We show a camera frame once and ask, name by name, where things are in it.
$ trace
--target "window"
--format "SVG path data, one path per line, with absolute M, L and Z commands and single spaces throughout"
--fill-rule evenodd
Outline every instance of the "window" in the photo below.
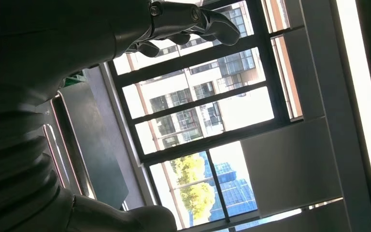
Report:
M 223 77 L 221 79 L 218 79 L 217 82 L 218 85 L 220 86 L 220 91 L 229 91 L 244 86 L 240 74 Z M 243 97 L 245 95 L 246 95 L 245 93 L 242 93 L 239 94 L 238 96 Z
M 192 139 L 187 139 L 187 137 L 179 138 L 179 144 L 186 144 L 195 140 L 218 135 L 226 131 L 232 131 L 271 120 L 274 118 L 274 114 L 269 99 L 268 89 L 267 87 L 261 87 L 237 94 L 230 98 L 221 99 L 178 113 L 151 119 L 147 121 L 148 124 L 152 125 L 149 127 L 148 131 L 138 130 L 137 133 L 139 135 L 153 135 L 156 134 L 157 130 L 160 130 L 160 127 L 169 127 L 161 125 L 161 123 L 164 122 L 162 118 L 165 117 L 172 119 L 175 133 L 183 133 L 185 130 L 191 129 L 199 130 L 197 136 L 194 136 Z M 160 141 L 161 137 L 158 137 L 157 135 L 152 136 L 152 138 L 140 136 L 140 143 L 143 150 L 158 151 L 165 149 L 162 145 L 156 146 L 155 144 L 150 143 L 150 139 Z
M 124 87 L 125 98 L 130 102 L 128 106 L 130 113 L 133 118 L 142 117 L 185 103 L 201 100 L 218 93 L 225 93 L 233 89 L 265 81 L 265 75 L 259 65 L 260 59 L 257 54 L 258 50 L 256 48 L 248 49 L 231 54 L 226 58 L 218 58 L 214 61 L 205 62 L 210 67 L 218 65 L 218 68 L 205 70 L 205 68 L 201 68 L 206 65 L 203 63 L 203 65 L 183 68 L 180 71 L 170 72 L 160 75 L 157 78 L 151 78 Z M 247 67 L 246 70 L 243 69 L 239 72 L 239 84 L 235 81 L 234 85 L 227 87 L 217 81 L 230 76 L 228 74 L 230 62 L 243 64 L 243 60 L 246 57 L 250 57 L 253 64 Z M 194 69 L 199 69 L 200 72 L 193 74 Z M 224 75 L 221 70 L 227 70 L 226 74 Z
M 282 88 L 286 106 L 288 108 L 289 118 L 296 118 L 302 116 L 302 109 L 300 100 L 295 85 L 294 75 L 289 61 L 288 51 L 286 49 L 284 37 L 278 37 L 271 40 L 274 51 L 276 63 L 278 66 L 278 73 L 281 79 Z
M 264 0 L 264 8 L 270 2 L 274 10 L 272 1 L 283 12 L 281 18 L 287 15 L 284 0 Z M 239 28 L 241 38 L 234 46 L 213 48 L 218 41 L 191 35 L 184 45 L 153 41 L 162 48 L 158 57 L 127 55 L 118 59 L 123 67 L 116 72 L 117 60 L 108 63 L 156 200 L 173 212 L 178 229 L 185 232 L 196 225 L 201 231 L 251 225 L 241 221 L 224 229 L 224 223 L 237 218 L 258 223 L 239 141 L 288 126 L 290 117 L 301 115 L 283 38 L 295 29 L 280 31 L 289 28 L 286 20 L 271 30 L 270 16 L 261 18 L 255 1 L 227 2 L 196 3 L 224 14 Z
M 192 98 L 190 90 L 186 88 L 174 93 L 166 94 L 164 96 L 152 98 L 150 99 L 150 104 L 153 112 L 158 112 L 191 101 Z
M 215 94 L 215 90 L 213 87 L 213 82 L 207 82 L 201 85 L 197 85 L 193 87 L 194 92 L 196 93 L 197 99 L 203 99 Z
M 168 53 L 173 53 L 173 52 L 176 52 L 177 50 L 178 50 L 177 45 L 174 45 L 174 46 L 171 46 L 171 47 L 168 47 L 168 48 L 163 48 L 157 53 L 156 57 L 166 55 Z
M 223 76 L 234 75 L 255 68 L 251 50 L 220 58 L 218 64 Z
M 269 32 L 289 27 L 285 0 L 261 0 Z
M 171 73 L 168 73 L 168 74 L 161 75 L 159 77 L 152 78 L 150 80 L 146 80 L 146 81 L 143 82 L 143 84 L 153 83 L 155 81 L 160 81 L 160 80 L 163 80 L 163 79 L 166 79 L 166 78 L 170 78 L 172 76 L 178 76 L 178 75 L 181 75 L 183 73 L 184 73 L 184 69 L 180 69 L 180 70 L 177 70 L 175 72 L 171 72 Z
M 180 48 L 181 49 L 185 49 L 185 48 L 188 48 L 188 47 L 192 47 L 192 46 L 196 46 L 198 44 L 201 44 L 201 43 L 205 43 L 206 41 L 203 40 L 202 38 L 197 38 L 197 39 L 194 39 L 194 40 L 190 40 L 188 41 L 186 44 L 184 45 L 180 45 Z
M 241 144 L 234 142 L 150 169 L 159 194 L 170 195 L 162 205 L 185 229 L 257 209 L 245 166 Z
M 214 68 L 218 68 L 218 62 L 217 61 L 213 62 L 213 63 L 209 63 L 209 64 L 204 64 L 204 65 L 198 66 L 198 67 L 193 68 L 193 69 L 190 69 L 190 74 L 193 75 L 193 74 L 201 73 L 203 71 L 207 71 L 207 70 L 214 69 Z

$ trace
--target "white wall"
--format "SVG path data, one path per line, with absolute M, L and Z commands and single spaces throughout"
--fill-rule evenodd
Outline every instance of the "white wall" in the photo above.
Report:
M 183 90 L 185 88 L 188 88 L 186 75 L 181 74 L 161 81 L 142 85 L 142 93 L 144 100 L 148 101 L 152 98 Z
M 255 226 L 244 232 L 350 232 L 343 201 L 292 217 Z
M 324 118 L 241 141 L 262 217 L 341 197 Z

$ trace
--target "window pane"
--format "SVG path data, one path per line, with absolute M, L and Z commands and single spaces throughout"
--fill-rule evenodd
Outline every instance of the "window pane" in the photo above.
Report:
M 302 116 L 300 100 L 284 37 L 271 40 L 290 118 Z
M 240 142 L 212 148 L 210 154 L 228 214 L 234 216 L 257 210 Z
M 289 27 L 285 0 L 262 0 L 268 31 L 276 32 Z
M 233 82 L 232 76 L 238 76 Z M 132 118 L 265 80 L 256 48 L 124 87 Z
M 174 214 L 178 229 L 224 218 L 205 152 L 156 164 L 150 170 L 162 205 Z
M 224 131 L 270 120 L 273 117 L 268 90 L 266 87 L 262 87 L 148 121 L 149 131 L 147 134 L 152 136 L 143 135 L 140 137 L 140 141 L 144 153 L 148 154 L 150 152 L 146 151 L 163 150 Z M 176 136 L 173 143 L 163 142 L 167 137 L 173 136 Z
M 178 0 L 176 2 L 194 3 L 197 5 L 201 5 L 203 1 Z M 203 4 L 208 4 L 209 2 L 212 1 L 204 1 Z M 240 29 L 242 37 L 253 34 L 251 19 L 247 11 L 245 1 L 234 3 L 232 5 L 217 9 L 216 11 L 224 14 L 226 17 L 228 17 L 228 19 L 233 21 L 234 24 Z M 157 57 L 149 58 L 144 56 L 140 52 L 123 54 L 122 56 L 114 59 L 117 74 L 121 75 L 124 73 L 129 73 L 134 70 L 138 70 L 153 64 L 157 64 L 179 56 L 184 56 L 220 44 L 220 42 L 218 41 L 205 41 L 195 34 L 192 34 L 190 41 L 184 45 L 176 45 L 170 40 L 157 40 L 152 41 L 152 43 L 160 48 L 160 52 L 158 53 Z

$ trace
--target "building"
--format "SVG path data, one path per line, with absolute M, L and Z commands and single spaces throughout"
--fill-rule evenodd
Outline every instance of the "building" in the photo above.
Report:
M 208 163 L 207 154 L 205 152 L 200 152 L 199 156 L 204 159 L 205 177 L 212 177 L 213 174 Z M 230 216 L 235 216 L 244 212 L 256 210 L 257 204 L 249 180 L 237 179 L 236 171 L 232 169 L 229 163 L 215 164 L 214 167 L 221 187 L 219 190 L 222 191 L 224 196 L 228 214 Z M 209 221 L 215 221 L 224 218 L 224 212 L 217 189 L 215 188 L 214 180 L 210 179 L 208 183 L 215 189 L 215 203 L 210 210 L 211 215 Z M 190 214 L 191 226 L 193 225 L 192 222 L 193 216 Z
M 246 12 L 245 2 L 239 2 L 217 10 L 228 17 L 241 31 L 242 37 L 252 34 L 252 26 Z M 127 54 L 115 62 L 127 62 L 131 70 L 160 63 L 175 57 L 216 46 L 219 42 L 207 42 L 192 35 L 188 43 L 176 45 L 171 41 L 155 41 L 161 48 L 156 58 L 140 53 Z M 130 72 L 117 69 L 119 74 Z M 159 112 L 215 94 L 224 93 L 265 80 L 255 48 L 196 66 L 181 69 L 124 88 L 133 118 Z M 273 118 L 269 110 L 260 114 L 239 112 L 247 103 L 262 99 L 267 91 L 247 92 L 221 101 L 211 102 L 175 114 L 163 116 L 136 125 L 145 154 L 163 150 L 193 140 L 220 134 L 260 121 Z

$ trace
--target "blue glass facade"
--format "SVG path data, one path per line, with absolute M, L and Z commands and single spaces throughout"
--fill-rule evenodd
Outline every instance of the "blue glass facade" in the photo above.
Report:
M 205 162 L 205 177 L 212 177 L 210 165 L 208 163 L 207 154 L 200 152 L 199 155 Z M 257 210 L 254 194 L 249 183 L 245 179 L 237 179 L 237 172 L 232 169 L 229 163 L 218 163 L 214 165 L 215 171 L 220 183 L 220 191 L 224 196 L 224 201 L 227 206 L 228 215 L 234 216 L 241 213 Z M 215 221 L 224 218 L 224 212 L 221 207 L 220 198 L 217 189 L 215 188 L 214 180 L 211 179 L 208 183 L 214 187 L 215 203 L 211 208 L 211 216 L 209 221 Z

